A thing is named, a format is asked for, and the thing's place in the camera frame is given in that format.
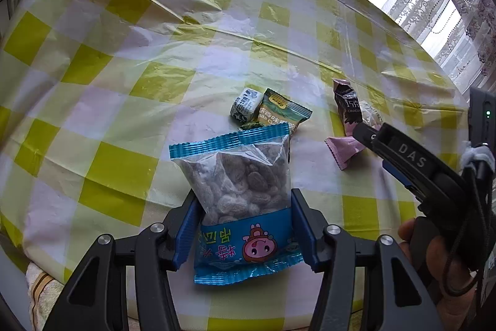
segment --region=hand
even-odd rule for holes
[[[410,246],[408,242],[412,238],[413,225],[415,219],[407,220],[398,229],[398,235],[405,240],[400,244],[400,248],[405,253],[405,256],[412,262],[410,254]],[[441,318],[446,331],[457,331],[467,316],[468,309],[474,298],[475,288],[472,288],[465,295],[460,297],[452,297],[446,294],[442,287],[442,272],[445,268],[445,263],[448,258],[448,250],[446,249],[445,239],[442,236],[437,236],[432,239],[427,248],[426,262],[427,268],[436,281],[439,282],[443,297],[437,303],[437,312]],[[458,257],[453,258],[449,272],[448,283],[455,289],[461,289],[472,280],[470,271]]]

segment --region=plastic table cover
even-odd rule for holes
[[[293,187],[356,236],[396,236],[414,198],[368,151],[340,171],[333,78],[456,167],[467,105],[429,55],[367,0],[23,0],[0,47],[0,222],[61,282],[101,233],[137,234],[189,185],[168,145],[236,130],[245,87],[313,110],[291,141]],[[136,316],[132,272],[128,305]],[[304,263],[241,284],[170,274],[183,329],[308,325],[321,275]],[[363,274],[357,275],[359,307]]]

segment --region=pink cartoon face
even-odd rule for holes
[[[267,261],[277,251],[274,238],[260,224],[251,225],[250,235],[244,236],[243,258],[248,262]]]

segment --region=snack bag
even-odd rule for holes
[[[309,119],[311,115],[311,110],[286,99],[272,89],[267,89],[260,104],[259,116],[254,121],[242,125],[240,129],[286,122],[289,123],[290,135],[293,135],[298,125]]]
[[[289,125],[169,146],[205,210],[195,283],[227,285],[302,260],[293,240]]]

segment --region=floral curtain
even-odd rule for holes
[[[383,11],[426,49],[466,99],[470,86],[496,90],[493,0],[388,0]]]

